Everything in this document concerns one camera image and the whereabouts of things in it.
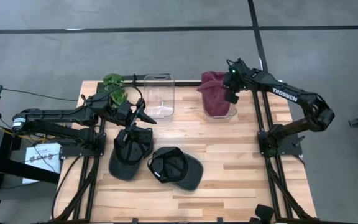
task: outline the maroon towel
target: maroon towel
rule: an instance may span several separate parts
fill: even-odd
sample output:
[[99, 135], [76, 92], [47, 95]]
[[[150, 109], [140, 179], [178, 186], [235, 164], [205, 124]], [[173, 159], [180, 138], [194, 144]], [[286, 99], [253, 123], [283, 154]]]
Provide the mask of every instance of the maroon towel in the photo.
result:
[[226, 116], [230, 102], [224, 99], [227, 92], [223, 88], [225, 72], [204, 72], [201, 75], [201, 86], [197, 88], [203, 95], [204, 109], [209, 116]]

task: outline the wooden tabletop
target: wooden tabletop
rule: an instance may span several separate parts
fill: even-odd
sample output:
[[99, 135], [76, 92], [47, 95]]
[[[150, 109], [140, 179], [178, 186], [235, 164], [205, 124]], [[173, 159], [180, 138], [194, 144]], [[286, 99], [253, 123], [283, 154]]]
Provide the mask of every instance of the wooden tabletop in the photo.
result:
[[[96, 93], [97, 81], [85, 81], [81, 94]], [[129, 100], [135, 103], [139, 94], [127, 88]], [[237, 114], [228, 123], [211, 124], [204, 119], [201, 93], [196, 87], [175, 88], [175, 114], [170, 123], [156, 125], [138, 122], [140, 127], [154, 131], [154, 150], [163, 146], [177, 146], [197, 158], [204, 166], [201, 183], [194, 192], [187, 192], [172, 184], [161, 184], [142, 163], [132, 182], [118, 180], [109, 174], [109, 158], [113, 140], [122, 127], [106, 123], [108, 137], [105, 154], [99, 163], [94, 195], [92, 222], [215, 222], [245, 221], [255, 216], [258, 203], [272, 205], [263, 157], [259, 154], [258, 129], [254, 101], [250, 91], [242, 91], [236, 105]], [[291, 122], [287, 100], [268, 94], [274, 123]], [[265, 119], [262, 96], [260, 107]], [[74, 158], [63, 163], [60, 181]], [[315, 216], [308, 181], [303, 164], [293, 156], [282, 156], [289, 191], [305, 209]], [[82, 158], [73, 166], [57, 197], [55, 215], [68, 205], [78, 188]], [[282, 216], [285, 216], [282, 195], [277, 189]], [[82, 201], [80, 218], [85, 216]]]

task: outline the black metal frame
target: black metal frame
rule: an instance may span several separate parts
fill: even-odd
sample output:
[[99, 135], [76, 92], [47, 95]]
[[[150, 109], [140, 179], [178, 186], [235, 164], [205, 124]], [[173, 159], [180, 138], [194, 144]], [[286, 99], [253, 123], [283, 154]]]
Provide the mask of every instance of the black metal frame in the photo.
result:
[[[262, 63], [263, 70], [267, 70], [267, 61], [264, 52], [264, 47], [262, 44], [262, 38], [260, 31], [269, 31], [269, 30], [358, 30], [358, 25], [356, 26], [259, 26], [257, 22], [257, 15], [254, 7], [253, 0], [248, 0], [249, 10], [252, 19], [252, 26], [183, 26], [183, 27], [131, 27], [131, 28], [96, 28], [96, 29], [31, 29], [31, 30], [0, 30], [0, 34], [84, 34], [84, 33], [121, 33], [121, 32], [191, 32], [191, 31], [239, 31], [239, 30], [252, 30], [254, 31], [257, 51], [259, 58]], [[176, 82], [175, 86], [198, 86], [200, 82]], [[143, 86], [142, 82], [136, 82], [137, 86]], [[259, 106], [259, 99], [256, 92], [253, 92], [255, 110], [259, 124], [259, 130], [264, 131], [264, 124], [262, 119], [262, 112]], [[272, 114], [269, 107], [269, 100], [267, 98], [266, 92], [262, 92], [262, 97], [264, 99], [264, 106], [267, 114], [268, 125], [271, 128], [273, 125]], [[278, 169], [278, 174], [280, 181], [283, 186], [286, 186], [285, 176], [282, 167], [282, 161], [280, 156], [275, 157], [275, 162]], [[98, 165], [99, 158], [94, 158], [94, 163]], [[265, 157], [266, 168], [272, 163], [270, 158]], [[79, 181], [79, 187], [83, 185], [86, 177], [86, 170], [89, 164], [89, 157], [84, 157], [83, 166], [81, 170], [81, 177]], [[274, 181], [271, 178], [268, 178], [270, 192], [272, 196], [272, 203], [275, 212], [276, 219], [281, 217], [280, 209], [278, 206], [277, 192], [275, 188]], [[92, 210], [92, 201], [94, 197], [94, 188], [96, 185], [96, 179], [90, 184], [88, 203], [86, 206], [86, 217], [85, 219], [78, 219], [80, 204], [75, 207], [73, 218], [76, 220], [67, 220], [59, 221], [56, 223], [88, 223], [91, 217]], [[292, 210], [289, 206], [287, 200], [285, 202], [285, 210], [289, 218], [292, 217]], [[196, 222], [197, 224], [212, 224], [216, 222]], [[227, 223], [238, 223], [243, 224], [247, 222], [227, 222]], [[123, 222], [116, 222], [115, 224], [128, 224]]]

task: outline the green plant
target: green plant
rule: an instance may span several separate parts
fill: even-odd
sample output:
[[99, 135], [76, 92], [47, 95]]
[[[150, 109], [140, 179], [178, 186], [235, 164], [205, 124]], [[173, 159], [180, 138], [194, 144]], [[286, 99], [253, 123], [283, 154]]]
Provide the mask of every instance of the green plant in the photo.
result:
[[[118, 74], [109, 74], [103, 78], [104, 90], [111, 91], [119, 86], [122, 86], [122, 82], [124, 78]], [[125, 89], [121, 88], [118, 89], [110, 94], [111, 99], [113, 100], [114, 104], [112, 107], [117, 108], [121, 103], [127, 100], [128, 94], [125, 93]]]

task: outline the cap brim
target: cap brim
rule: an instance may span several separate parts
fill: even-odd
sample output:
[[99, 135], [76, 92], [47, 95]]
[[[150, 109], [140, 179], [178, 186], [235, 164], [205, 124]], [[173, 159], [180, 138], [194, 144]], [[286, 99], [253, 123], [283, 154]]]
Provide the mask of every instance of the cap brim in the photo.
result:
[[194, 157], [184, 153], [187, 158], [188, 172], [185, 178], [178, 182], [172, 182], [172, 184], [182, 188], [183, 190], [196, 190], [203, 177], [204, 168], [203, 165]]
[[123, 164], [117, 157], [116, 150], [114, 149], [110, 157], [109, 172], [110, 174], [120, 180], [133, 180], [139, 171], [140, 165], [143, 160], [140, 160], [135, 165]]

